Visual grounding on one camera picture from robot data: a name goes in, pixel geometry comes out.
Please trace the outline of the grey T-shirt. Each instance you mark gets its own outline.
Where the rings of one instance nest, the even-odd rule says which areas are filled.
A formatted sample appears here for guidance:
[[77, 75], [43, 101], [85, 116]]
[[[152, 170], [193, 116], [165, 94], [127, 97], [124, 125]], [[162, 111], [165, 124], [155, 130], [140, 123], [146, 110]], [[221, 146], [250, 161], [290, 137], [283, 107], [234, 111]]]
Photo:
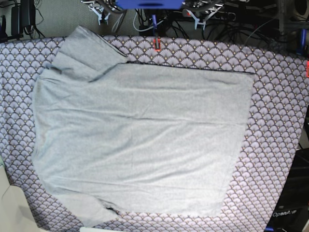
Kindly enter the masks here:
[[250, 74], [129, 63], [77, 27], [35, 82], [34, 169], [88, 227], [117, 212], [218, 216], [252, 88]]

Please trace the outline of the red table clamp centre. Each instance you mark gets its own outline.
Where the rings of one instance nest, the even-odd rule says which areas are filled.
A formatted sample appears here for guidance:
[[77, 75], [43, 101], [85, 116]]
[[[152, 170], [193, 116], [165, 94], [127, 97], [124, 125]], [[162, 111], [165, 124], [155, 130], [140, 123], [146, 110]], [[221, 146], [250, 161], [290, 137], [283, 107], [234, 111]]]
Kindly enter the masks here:
[[154, 50], [155, 51], [161, 51], [161, 43], [159, 38], [154, 39]]

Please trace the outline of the black power strip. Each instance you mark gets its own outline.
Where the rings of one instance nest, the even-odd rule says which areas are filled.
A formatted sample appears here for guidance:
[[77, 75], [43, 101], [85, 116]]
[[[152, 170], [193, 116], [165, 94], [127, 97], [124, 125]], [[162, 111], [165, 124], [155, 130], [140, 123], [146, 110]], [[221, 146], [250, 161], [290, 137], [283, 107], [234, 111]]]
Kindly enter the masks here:
[[224, 12], [224, 11], [215, 11], [215, 10], [207, 10], [205, 12], [193, 12], [189, 10], [182, 10], [182, 15], [184, 17], [192, 17], [191, 13], [195, 15], [196, 18], [199, 19], [205, 19], [205, 18], [210, 18], [210, 19], [216, 19], [216, 20], [229, 20], [229, 21], [235, 21], [236, 20], [236, 14], [232, 12]]

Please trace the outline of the fan-patterned purple tablecloth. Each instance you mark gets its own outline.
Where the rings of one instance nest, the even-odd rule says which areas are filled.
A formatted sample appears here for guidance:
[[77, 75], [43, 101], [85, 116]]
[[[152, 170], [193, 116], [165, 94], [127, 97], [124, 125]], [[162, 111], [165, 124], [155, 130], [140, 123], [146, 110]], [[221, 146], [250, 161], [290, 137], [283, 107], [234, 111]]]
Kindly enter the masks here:
[[[106, 36], [129, 61], [253, 73], [253, 95], [233, 178], [217, 217], [126, 213], [100, 225], [130, 232], [261, 232], [271, 218], [295, 157], [309, 104], [305, 59], [258, 48], [204, 40]], [[35, 224], [76, 232], [81, 222], [42, 187], [31, 163], [35, 133], [31, 92], [64, 39], [0, 46], [0, 156], [9, 182], [20, 187]]]

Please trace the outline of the black OpenArm box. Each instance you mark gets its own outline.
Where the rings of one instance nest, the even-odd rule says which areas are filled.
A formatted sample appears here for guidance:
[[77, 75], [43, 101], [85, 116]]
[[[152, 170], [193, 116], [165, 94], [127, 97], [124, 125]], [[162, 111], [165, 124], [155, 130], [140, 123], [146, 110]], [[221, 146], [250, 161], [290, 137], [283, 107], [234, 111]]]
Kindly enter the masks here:
[[309, 150], [295, 154], [293, 164], [268, 223], [275, 232], [301, 232], [309, 224]]

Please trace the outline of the blue post right edge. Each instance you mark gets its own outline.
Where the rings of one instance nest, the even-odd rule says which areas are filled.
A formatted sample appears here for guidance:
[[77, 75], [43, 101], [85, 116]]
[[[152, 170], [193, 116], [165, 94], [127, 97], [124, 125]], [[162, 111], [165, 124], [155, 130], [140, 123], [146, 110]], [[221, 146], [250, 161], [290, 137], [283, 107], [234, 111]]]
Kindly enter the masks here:
[[306, 46], [306, 35], [307, 35], [307, 30], [301, 29], [300, 34], [299, 34], [298, 45], [297, 45], [298, 55], [303, 55], [304, 53], [305, 46]]

